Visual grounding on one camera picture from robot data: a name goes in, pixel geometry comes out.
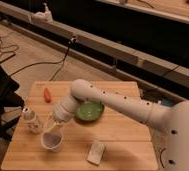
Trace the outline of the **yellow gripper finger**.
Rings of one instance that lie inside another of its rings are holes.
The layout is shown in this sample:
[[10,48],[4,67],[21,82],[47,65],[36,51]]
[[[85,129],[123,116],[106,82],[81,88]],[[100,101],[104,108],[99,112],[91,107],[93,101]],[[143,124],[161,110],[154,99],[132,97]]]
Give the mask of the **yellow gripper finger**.
[[43,133],[49,132],[50,127],[51,127],[51,123],[46,121],[46,122],[44,123],[44,125],[43,125]]
[[60,125],[58,123],[54,123],[50,129],[51,133],[57,133],[60,130]]

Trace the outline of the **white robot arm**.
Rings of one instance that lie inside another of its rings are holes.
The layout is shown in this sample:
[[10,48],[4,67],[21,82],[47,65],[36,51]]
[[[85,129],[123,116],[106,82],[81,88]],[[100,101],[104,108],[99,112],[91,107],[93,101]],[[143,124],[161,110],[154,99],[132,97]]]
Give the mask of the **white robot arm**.
[[189,171],[189,100],[172,107],[134,99],[97,88],[83,79],[70,84],[69,93],[59,101],[50,115],[50,127],[62,126],[77,113],[85,101],[101,104],[167,136],[165,171]]

